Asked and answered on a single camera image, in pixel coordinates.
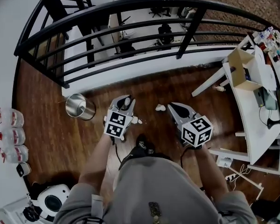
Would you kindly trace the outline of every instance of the black cable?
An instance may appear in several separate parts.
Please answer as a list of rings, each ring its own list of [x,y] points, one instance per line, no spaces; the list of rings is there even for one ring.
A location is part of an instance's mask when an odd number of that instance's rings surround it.
[[[38,221],[39,218],[42,218],[44,220],[47,221],[47,219],[43,218],[40,214],[38,214],[33,207],[29,206],[29,207],[25,207],[24,211],[23,212],[26,212],[28,214],[30,214],[30,217],[33,218],[35,221]]]
[[[259,113],[258,113],[259,119],[260,119],[260,121],[261,121],[265,126],[267,126],[267,125],[261,120],[261,117],[260,117],[260,110],[261,110],[262,107],[259,108]]]
[[[102,224],[102,223],[105,223],[103,219],[99,218],[99,217],[79,217],[77,219],[74,219],[70,222],[70,224],[75,224],[75,223],[78,223],[78,222],[82,222],[83,224],[84,223],[99,223],[99,224]]]
[[[118,153],[117,153],[117,144],[116,144],[116,143],[114,143],[114,145],[115,145],[115,152],[116,152],[116,156],[117,156],[117,158],[118,158],[119,162],[121,163],[121,160],[120,160],[120,158],[119,158],[119,156],[118,156]]]
[[[183,169],[182,157],[183,157],[183,155],[186,153],[186,151],[189,150],[189,149],[192,149],[192,148],[191,148],[191,147],[187,147],[187,148],[183,151],[183,153],[182,153],[182,155],[181,155],[181,167],[182,167],[182,169]]]

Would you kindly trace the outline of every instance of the white object on floor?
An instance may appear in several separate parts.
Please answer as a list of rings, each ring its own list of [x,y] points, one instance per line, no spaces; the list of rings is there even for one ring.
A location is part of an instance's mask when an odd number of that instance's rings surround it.
[[[198,87],[194,92],[192,92],[192,95],[198,95],[224,75],[229,80],[229,84],[238,104],[238,109],[244,127],[248,153],[218,150],[212,148],[209,149],[209,151],[212,154],[222,155],[224,157],[230,157],[242,161],[249,161],[250,164],[254,164],[265,153],[265,151],[271,146],[271,144],[280,134],[280,126],[275,125],[271,129],[268,129],[267,126],[261,122],[261,120],[259,119],[259,115],[263,119],[263,121],[266,121],[265,118],[268,117],[269,111],[265,108],[262,108],[259,112],[259,107],[253,91],[246,91],[233,87],[232,76],[228,63],[224,63],[223,67],[219,69],[205,83]],[[271,119],[280,119],[278,110],[272,111]]]
[[[164,105],[158,104],[157,107],[155,108],[156,111],[165,111],[166,107]]]
[[[121,33],[121,36],[123,38],[131,38],[134,34],[135,34],[135,29],[132,28],[132,29],[128,29],[128,30],[123,30],[120,32]]]
[[[138,123],[138,117],[137,116],[133,116],[132,123],[133,124],[137,124]]]
[[[218,156],[216,164],[219,167],[227,168],[230,167],[232,164],[233,159],[232,158],[227,158],[227,157],[222,157]]]

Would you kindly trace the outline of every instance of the cardboard box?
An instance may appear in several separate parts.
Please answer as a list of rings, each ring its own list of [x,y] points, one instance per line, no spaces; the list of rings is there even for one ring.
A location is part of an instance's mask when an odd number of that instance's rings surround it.
[[[262,86],[256,82],[259,80],[258,76],[260,76],[260,74],[257,74],[254,69],[255,66],[258,66],[257,63],[262,62],[262,60],[264,61],[261,56],[263,57],[263,52],[259,47],[255,48],[255,55],[251,55],[250,53],[237,48],[229,54],[229,66],[235,68],[235,71],[231,73],[234,87],[242,90],[253,91]],[[251,81],[246,79],[244,67],[249,70]]]
[[[255,47],[255,59],[248,62],[247,67],[251,76],[251,80],[262,85],[268,91],[276,90],[276,79],[273,69],[270,65],[266,65],[266,61],[261,49]]]

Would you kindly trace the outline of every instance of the small white block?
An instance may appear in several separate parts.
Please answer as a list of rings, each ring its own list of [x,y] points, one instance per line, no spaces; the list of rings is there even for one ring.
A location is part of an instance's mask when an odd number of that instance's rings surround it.
[[[165,111],[166,107],[164,105],[158,104],[157,107],[155,108],[156,111]]]
[[[132,123],[133,124],[137,124],[138,123],[138,117],[137,116],[133,116]]]

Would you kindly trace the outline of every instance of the person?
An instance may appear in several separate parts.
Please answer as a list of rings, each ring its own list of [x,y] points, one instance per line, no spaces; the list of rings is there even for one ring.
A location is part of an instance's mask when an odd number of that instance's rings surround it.
[[[228,191],[206,145],[194,150],[204,193],[177,163],[156,154],[143,134],[123,159],[113,200],[103,213],[95,202],[111,144],[110,136],[103,134],[55,224],[257,223],[245,195]]]

